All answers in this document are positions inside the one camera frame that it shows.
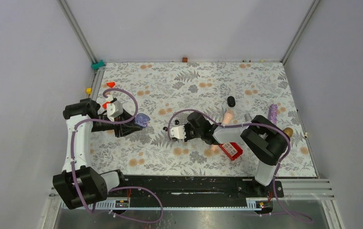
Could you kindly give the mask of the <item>black earbud charging case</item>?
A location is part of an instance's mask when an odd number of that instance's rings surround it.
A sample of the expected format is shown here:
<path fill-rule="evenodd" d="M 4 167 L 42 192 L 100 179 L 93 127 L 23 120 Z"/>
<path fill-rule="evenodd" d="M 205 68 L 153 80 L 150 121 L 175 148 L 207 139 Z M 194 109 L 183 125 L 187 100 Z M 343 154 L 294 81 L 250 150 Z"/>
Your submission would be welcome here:
<path fill-rule="evenodd" d="M 233 96 L 229 96 L 229 97 L 227 98 L 227 105 L 228 105 L 229 107 L 235 107 L 236 102 L 235 102 L 235 98 L 234 98 Z"/>

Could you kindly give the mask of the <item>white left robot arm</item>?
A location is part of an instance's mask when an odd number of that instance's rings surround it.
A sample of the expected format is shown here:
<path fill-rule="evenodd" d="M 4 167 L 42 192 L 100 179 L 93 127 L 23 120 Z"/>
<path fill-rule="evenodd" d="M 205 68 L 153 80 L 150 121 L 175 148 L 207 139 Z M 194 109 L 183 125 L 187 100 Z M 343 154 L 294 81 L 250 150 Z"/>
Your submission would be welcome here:
<path fill-rule="evenodd" d="M 98 113 L 99 108 L 100 104 L 86 98 L 66 106 L 63 111 L 68 131 L 67 152 L 61 173 L 53 177 L 53 187 L 69 209 L 104 201 L 109 191 L 115 196 L 127 191 L 119 169 L 100 174 L 92 168 L 91 133 L 113 130 L 115 137 L 125 137 L 147 127 L 147 124 L 138 124 L 125 110 L 111 124 L 106 112 Z"/>

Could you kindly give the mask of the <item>floral patterned mat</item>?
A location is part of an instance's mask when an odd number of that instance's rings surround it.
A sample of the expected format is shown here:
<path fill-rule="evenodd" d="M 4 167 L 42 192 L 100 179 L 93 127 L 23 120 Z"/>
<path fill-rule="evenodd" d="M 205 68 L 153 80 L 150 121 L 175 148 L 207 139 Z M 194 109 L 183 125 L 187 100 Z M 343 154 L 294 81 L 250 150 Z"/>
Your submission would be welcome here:
<path fill-rule="evenodd" d="M 131 62 L 106 65 L 97 102 L 107 82 L 126 93 L 114 92 L 129 113 L 150 117 L 149 125 L 126 137 L 114 131 L 95 132 L 90 137 L 92 167 L 99 173 L 120 169 L 127 175 L 183 175 L 248 177 L 256 172 L 258 160 L 244 147 L 231 161 L 223 151 L 215 152 L 201 139 L 170 141 L 163 127 L 187 122 L 191 109 L 221 121 L 228 110 L 227 98 L 236 105 L 233 124 L 244 122 L 249 113 L 267 116 L 271 104 L 278 105 L 277 125 L 294 133 L 291 151 L 283 160 L 281 177 L 316 177 L 309 148 L 295 106 L 285 69 L 280 63 L 233 62 Z"/>

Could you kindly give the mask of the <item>teal curved block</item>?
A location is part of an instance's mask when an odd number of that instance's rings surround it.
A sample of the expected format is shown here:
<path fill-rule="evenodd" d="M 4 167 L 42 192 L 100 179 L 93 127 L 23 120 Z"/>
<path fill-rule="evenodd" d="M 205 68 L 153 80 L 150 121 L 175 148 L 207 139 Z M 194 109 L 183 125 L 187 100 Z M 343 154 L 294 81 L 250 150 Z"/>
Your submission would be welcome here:
<path fill-rule="evenodd" d="M 99 68 L 105 66 L 105 62 L 103 60 L 100 60 L 99 62 L 97 63 L 94 63 L 94 64 L 91 64 L 91 67 L 93 70 L 98 70 Z"/>

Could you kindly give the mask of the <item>aluminium frame rail left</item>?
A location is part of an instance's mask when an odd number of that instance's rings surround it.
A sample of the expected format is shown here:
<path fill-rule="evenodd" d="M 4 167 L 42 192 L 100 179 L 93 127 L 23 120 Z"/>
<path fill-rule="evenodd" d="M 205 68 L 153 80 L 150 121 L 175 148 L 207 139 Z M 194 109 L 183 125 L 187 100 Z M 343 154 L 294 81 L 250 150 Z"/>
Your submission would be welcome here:
<path fill-rule="evenodd" d="M 67 129 L 62 112 L 85 95 L 91 63 L 54 0 L 38 3 L 28 66 L 13 67 L 0 38 L 0 167 L 58 173 L 64 163 Z"/>

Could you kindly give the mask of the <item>lavender earbud charging case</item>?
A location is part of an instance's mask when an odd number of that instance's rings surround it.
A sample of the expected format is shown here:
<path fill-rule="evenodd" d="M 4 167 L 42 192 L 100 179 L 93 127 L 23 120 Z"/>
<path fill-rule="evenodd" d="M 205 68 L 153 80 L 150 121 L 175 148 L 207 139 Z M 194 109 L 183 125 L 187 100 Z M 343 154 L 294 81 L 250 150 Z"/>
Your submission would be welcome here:
<path fill-rule="evenodd" d="M 150 117 L 144 113 L 136 115 L 134 123 L 142 128 L 146 128 L 149 125 Z"/>

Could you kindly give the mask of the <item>yellow cube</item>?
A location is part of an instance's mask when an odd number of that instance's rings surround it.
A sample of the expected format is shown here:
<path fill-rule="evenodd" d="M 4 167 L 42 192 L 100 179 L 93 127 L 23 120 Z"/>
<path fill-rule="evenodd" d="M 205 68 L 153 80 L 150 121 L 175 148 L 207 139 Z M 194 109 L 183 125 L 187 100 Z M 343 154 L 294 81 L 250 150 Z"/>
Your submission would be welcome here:
<path fill-rule="evenodd" d="M 87 93 L 88 95 L 90 95 L 90 94 L 92 93 L 92 89 L 91 89 L 91 88 L 87 88 L 87 89 L 86 89 L 86 93 Z"/>

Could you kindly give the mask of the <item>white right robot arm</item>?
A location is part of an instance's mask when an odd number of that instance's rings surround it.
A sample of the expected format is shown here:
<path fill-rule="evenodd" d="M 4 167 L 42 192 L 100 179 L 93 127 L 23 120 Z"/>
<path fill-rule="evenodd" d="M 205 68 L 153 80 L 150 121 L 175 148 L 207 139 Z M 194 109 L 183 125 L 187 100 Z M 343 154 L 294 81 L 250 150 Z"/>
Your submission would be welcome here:
<path fill-rule="evenodd" d="M 246 144 L 259 160 L 253 183 L 254 193 L 264 197 L 272 190 L 271 181 L 279 160 L 289 147 L 293 129 L 287 127 L 281 130 L 262 115 L 240 125 L 231 125 L 233 118 L 234 112 L 227 110 L 222 121 L 217 123 L 194 111 L 188 115 L 186 124 L 171 128 L 170 137 L 185 142 L 199 138 L 216 146 Z"/>

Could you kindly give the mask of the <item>red wedge block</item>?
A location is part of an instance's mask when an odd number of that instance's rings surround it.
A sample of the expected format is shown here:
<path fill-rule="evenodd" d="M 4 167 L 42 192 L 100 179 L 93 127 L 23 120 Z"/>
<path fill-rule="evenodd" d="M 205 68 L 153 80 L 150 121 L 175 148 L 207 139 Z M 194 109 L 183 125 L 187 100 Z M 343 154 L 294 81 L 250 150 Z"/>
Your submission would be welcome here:
<path fill-rule="evenodd" d="M 113 88 L 113 87 L 115 87 L 116 83 L 115 82 L 107 82 L 106 85 L 109 88 Z"/>

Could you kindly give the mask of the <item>aluminium frame rail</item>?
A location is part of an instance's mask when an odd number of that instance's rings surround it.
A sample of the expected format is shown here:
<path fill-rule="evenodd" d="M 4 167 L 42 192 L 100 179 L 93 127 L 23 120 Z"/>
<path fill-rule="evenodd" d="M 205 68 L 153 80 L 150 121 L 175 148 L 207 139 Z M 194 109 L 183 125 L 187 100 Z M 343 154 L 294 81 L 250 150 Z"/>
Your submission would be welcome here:
<path fill-rule="evenodd" d="M 54 0 L 38 3 L 28 66 L 13 67 L 0 38 L 0 167 L 58 173 L 64 163 L 67 129 L 62 112 L 85 95 L 91 63 Z"/>
<path fill-rule="evenodd" d="M 302 19 L 297 31 L 294 34 L 291 42 L 289 43 L 288 48 L 286 49 L 283 57 L 281 58 L 280 62 L 283 65 L 286 65 L 288 62 L 292 52 L 294 51 L 297 43 L 299 42 L 300 38 L 302 37 L 305 29 L 307 28 L 308 23 L 310 22 L 312 16 L 314 15 L 315 11 L 317 10 L 321 0 L 313 0 L 310 7 L 308 8 L 304 18 Z"/>

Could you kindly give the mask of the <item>aluminium frame rail right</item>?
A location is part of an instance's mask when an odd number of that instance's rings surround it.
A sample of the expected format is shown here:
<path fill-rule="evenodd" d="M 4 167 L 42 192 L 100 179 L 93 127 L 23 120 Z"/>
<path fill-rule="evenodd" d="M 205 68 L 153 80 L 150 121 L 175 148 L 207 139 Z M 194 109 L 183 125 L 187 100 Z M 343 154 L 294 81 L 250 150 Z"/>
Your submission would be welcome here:
<path fill-rule="evenodd" d="M 312 16 L 314 15 L 315 11 L 317 10 L 321 0 L 313 0 L 310 7 L 308 8 L 304 18 L 302 19 L 297 31 L 294 34 L 291 42 L 289 43 L 288 48 L 286 49 L 283 57 L 281 58 L 280 62 L 283 65 L 286 65 L 288 62 L 292 52 L 294 51 L 297 43 L 299 42 L 300 38 L 302 37 L 305 29 L 307 28 L 308 23 L 310 22 Z"/>

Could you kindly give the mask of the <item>grey microphone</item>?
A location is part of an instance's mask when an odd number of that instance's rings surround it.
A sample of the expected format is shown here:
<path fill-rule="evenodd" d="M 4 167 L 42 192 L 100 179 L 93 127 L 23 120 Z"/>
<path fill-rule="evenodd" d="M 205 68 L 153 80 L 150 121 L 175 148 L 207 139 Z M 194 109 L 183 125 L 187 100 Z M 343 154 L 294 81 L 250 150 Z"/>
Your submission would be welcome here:
<path fill-rule="evenodd" d="M 245 123 L 250 123 L 252 121 L 252 116 L 249 113 L 244 115 Z"/>

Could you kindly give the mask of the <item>red plastic bin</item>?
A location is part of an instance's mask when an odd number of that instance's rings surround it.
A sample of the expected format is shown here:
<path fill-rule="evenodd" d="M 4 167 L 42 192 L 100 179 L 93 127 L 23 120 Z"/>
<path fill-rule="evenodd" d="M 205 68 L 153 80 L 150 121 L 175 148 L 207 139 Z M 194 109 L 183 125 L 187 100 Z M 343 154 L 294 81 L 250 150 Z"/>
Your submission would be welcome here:
<path fill-rule="evenodd" d="M 243 153 L 242 148 L 235 142 L 220 144 L 219 147 L 231 161 L 236 160 Z"/>

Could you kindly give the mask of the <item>purple glitter microphone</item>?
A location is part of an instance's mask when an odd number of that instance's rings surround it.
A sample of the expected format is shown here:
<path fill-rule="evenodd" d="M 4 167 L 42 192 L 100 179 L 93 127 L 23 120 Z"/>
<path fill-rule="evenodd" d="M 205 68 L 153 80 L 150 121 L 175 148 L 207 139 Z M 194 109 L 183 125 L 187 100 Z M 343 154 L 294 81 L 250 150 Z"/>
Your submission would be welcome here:
<path fill-rule="evenodd" d="M 278 105 L 271 104 L 268 110 L 268 120 L 274 125 L 277 125 L 277 115 L 278 115 Z"/>

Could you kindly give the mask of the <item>gold microphone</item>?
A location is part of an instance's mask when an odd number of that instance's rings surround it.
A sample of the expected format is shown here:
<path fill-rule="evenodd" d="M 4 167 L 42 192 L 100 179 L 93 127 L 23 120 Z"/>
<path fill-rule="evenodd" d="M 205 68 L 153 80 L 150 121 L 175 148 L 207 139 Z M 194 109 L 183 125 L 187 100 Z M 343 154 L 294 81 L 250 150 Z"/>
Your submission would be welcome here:
<path fill-rule="evenodd" d="M 294 133 L 294 131 L 293 131 L 293 129 L 292 128 L 290 128 L 290 127 L 286 127 L 284 130 L 283 130 L 283 132 L 289 137 L 289 138 L 292 138 L 292 136 L 293 136 L 293 133 Z"/>

